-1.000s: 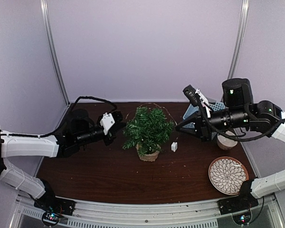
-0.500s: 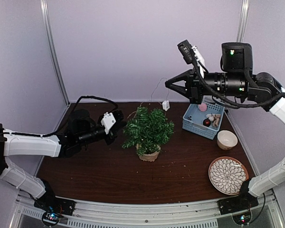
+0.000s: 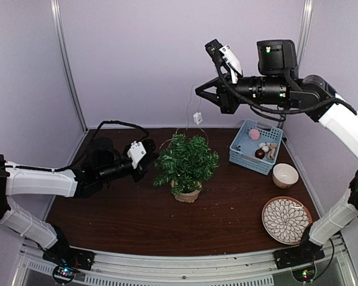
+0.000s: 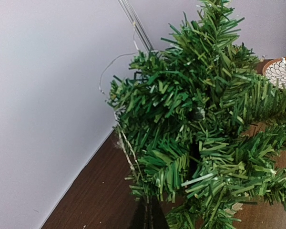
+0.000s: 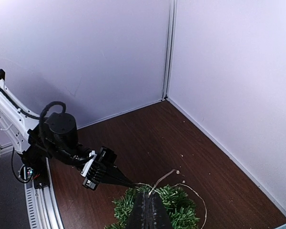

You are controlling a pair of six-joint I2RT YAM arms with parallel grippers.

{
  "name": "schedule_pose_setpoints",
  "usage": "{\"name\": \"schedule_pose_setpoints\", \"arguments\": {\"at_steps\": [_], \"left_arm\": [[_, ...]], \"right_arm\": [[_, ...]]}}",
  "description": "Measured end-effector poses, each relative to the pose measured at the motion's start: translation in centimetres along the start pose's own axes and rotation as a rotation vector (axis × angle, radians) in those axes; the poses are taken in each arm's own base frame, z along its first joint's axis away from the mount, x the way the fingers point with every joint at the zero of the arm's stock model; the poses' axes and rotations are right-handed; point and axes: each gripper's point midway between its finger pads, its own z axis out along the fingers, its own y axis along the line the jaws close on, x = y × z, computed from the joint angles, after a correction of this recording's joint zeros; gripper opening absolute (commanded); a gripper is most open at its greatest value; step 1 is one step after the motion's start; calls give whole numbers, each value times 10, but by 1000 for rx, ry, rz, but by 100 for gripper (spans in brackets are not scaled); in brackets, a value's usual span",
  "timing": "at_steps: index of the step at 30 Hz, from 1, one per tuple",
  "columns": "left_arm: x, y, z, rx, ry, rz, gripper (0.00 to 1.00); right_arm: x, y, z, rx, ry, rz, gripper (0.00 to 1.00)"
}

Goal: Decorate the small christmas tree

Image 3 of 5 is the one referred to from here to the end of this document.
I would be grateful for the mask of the white battery box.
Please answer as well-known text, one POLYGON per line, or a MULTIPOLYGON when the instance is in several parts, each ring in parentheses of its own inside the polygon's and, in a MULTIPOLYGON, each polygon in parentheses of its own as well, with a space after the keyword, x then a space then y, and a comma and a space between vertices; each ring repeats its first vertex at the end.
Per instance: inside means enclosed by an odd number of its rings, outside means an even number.
POLYGON ((200 125, 203 122, 203 117, 201 112, 196 112, 193 114, 193 121, 196 125, 200 125))

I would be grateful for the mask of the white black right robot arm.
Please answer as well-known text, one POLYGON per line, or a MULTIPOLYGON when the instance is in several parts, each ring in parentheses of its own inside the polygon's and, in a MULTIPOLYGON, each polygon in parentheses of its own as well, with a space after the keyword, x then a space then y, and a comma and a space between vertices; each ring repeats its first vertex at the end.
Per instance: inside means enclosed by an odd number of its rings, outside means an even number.
MULTIPOLYGON (((246 104, 268 114, 305 114, 338 139, 358 160, 358 111, 317 75, 299 77, 295 44, 290 39, 257 42, 258 76, 245 76, 227 45, 214 39, 205 45, 217 77, 196 94, 233 114, 246 104)), ((346 192, 327 214, 306 228, 299 246, 281 250, 281 259, 308 262, 334 234, 358 217, 358 170, 346 192)))

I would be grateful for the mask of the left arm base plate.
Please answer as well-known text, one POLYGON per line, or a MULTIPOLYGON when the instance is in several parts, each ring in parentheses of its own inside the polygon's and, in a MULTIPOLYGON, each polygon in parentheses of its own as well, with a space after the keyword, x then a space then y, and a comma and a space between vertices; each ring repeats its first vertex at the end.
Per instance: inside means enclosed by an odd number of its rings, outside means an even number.
POLYGON ((44 260, 53 262, 57 266, 73 270, 90 271, 94 263, 95 254, 92 251, 69 247, 66 251, 58 252, 56 249, 39 248, 43 252, 44 260))

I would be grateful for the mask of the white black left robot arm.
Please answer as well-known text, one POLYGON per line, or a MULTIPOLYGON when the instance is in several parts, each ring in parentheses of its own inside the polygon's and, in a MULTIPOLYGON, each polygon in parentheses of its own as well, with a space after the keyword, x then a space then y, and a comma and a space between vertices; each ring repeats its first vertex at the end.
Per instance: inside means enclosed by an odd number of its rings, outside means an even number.
POLYGON ((79 167, 47 169, 21 166, 0 154, 0 224, 49 250, 62 265, 69 264, 74 252, 60 228, 34 217, 19 206, 14 195, 56 195, 67 198, 89 198, 105 184, 131 176, 140 181, 148 166, 157 159, 152 139, 134 141, 123 153, 113 146, 110 138, 91 140, 79 167))

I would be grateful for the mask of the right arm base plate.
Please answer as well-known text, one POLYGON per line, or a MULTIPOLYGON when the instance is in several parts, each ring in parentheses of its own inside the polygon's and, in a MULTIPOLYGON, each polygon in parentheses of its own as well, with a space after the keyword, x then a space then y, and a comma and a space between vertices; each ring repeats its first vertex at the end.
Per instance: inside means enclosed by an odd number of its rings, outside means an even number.
POLYGON ((273 257, 277 269, 285 269, 312 263, 324 258, 325 254, 321 246, 307 243, 277 250, 273 253, 273 257))

